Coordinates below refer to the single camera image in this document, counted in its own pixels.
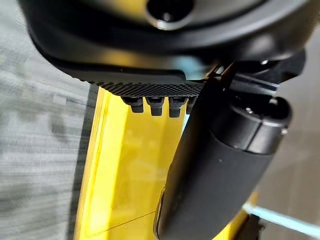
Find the gray fabric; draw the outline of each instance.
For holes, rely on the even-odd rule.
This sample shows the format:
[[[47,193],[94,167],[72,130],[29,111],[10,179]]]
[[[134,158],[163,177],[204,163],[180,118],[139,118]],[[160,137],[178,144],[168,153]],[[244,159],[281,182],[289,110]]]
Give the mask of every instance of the gray fabric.
[[[1,240],[72,235],[97,92],[50,65],[0,0]]]

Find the black mount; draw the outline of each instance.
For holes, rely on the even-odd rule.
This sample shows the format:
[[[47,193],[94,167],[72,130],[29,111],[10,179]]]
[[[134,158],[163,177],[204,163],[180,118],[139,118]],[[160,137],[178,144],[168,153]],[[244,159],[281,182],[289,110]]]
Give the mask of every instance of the black mount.
[[[306,51],[302,50],[292,57],[279,61],[247,61],[236,62],[232,68],[232,79],[225,80],[224,76],[214,73],[211,77],[219,79],[219,81],[227,81],[226,85],[232,91],[242,92],[248,94],[261,94],[261,95],[275,95],[280,84],[292,78],[299,76],[304,69],[306,63]],[[203,80],[201,88],[205,85],[206,81]],[[170,118],[178,118],[180,116],[181,107],[187,103],[186,114],[190,114],[196,102],[198,94],[193,96],[133,96],[122,97],[124,103],[131,106],[132,112],[143,113],[144,101],[151,108],[152,116],[162,115],[162,106],[165,97],[168,97],[169,102],[169,116]]]

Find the yellow surface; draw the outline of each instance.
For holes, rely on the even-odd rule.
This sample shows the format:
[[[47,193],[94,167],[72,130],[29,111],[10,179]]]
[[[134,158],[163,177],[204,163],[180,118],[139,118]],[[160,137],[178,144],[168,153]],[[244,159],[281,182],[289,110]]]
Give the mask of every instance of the yellow surface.
[[[132,113],[118,96],[100,89],[75,226],[75,240],[154,240],[153,221],[185,110],[169,118]],[[246,215],[214,240],[228,240]]]

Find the black plastic part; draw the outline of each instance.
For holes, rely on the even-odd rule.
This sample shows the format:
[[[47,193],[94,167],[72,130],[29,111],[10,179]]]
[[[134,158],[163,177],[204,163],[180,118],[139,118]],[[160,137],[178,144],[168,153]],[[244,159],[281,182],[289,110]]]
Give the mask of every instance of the black plastic part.
[[[266,0],[221,22],[165,32],[124,21],[78,0],[18,2],[38,49],[50,62],[61,61],[62,71],[120,96],[130,90],[129,84],[139,89],[140,81],[146,97],[197,96],[199,89],[188,85],[186,90],[186,81],[204,79],[216,59],[260,62],[292,56],[309,39],[320,9],[319,0]],[[96,66],[105,69],[95,71]],[[132,69],[142,74],[122,72]],[[183,77],[166,77],[174,82],[169,84],[179,85],[174,94],[166,94],[172,85],[145,70],[164,75],[178,71]],[[158,92],[156,84],[166,88]],[[127,97],[144,96],[137,89]]]
[[[232,131],[248,128],[259,132],[257,117],[251,119],[249,112],[245,119],[234,120],[234,109],[243,109],[245,105],[235,104],[235,108],[230,105],[233,105],[230,94],[214,82],[207,83],[198,97],[169,168],[155,223],[160,240],[215,237],[241,209],[271,162],[279,145],[274,137],[266,135],[265,143],[275,141],[276,146],[271,144],[272,147],[266,149],[260,145],[261,148],[255,149],[263,154],[249,152],[246,143],[255,141],[254,134],[243,135],[243,143],[238,142],[238,148],[228,145],[238,138],[235,134],[221,139],[226,143],[218,139],[223,136],[215,129],[218,122],[229,125]],[[278,110],[273,112],[272,108],[260,109],[257,115],[263,120],[265,113],[275,121],[283,119],[287,121],[286,126],[289,124],[290,109],[283,115]],[[281,132],[275,135],[282,137]]]
[[[169,117],[178,118],[180,117],[180,109],[186,104],[187,97],[169,97]]]
[[[186,114],[191,114],[192,108],[194,107],[197,98],[198,97],[196,96],[191,96],[188,98],[188,102],[186,103],[186,110],[185,110]]]
[[[265,226],[259,222],[260,218],[258,216],[250,215],[234,240],[259,240],[261,232],[265,229]]]
[[[131,106],[131,110],[135,114],[142,114],[144,112],[144,100],[142,97],[121,97],[123,102]]]
[[[230,92],[229,105],[211,122],[212,134],[235,149],[274,154],[292,119],[288,102],[270,95]]]
[[[307,60],[305,49],[290,58],[281,61],[237,62],[235,65],[240,75],[259,79],[265,82],[280,84],[302,74]]]
[[[146,97],[146,103],[150,105],[152,116],[162,115],[162,106],[164,105],[164,97]]]

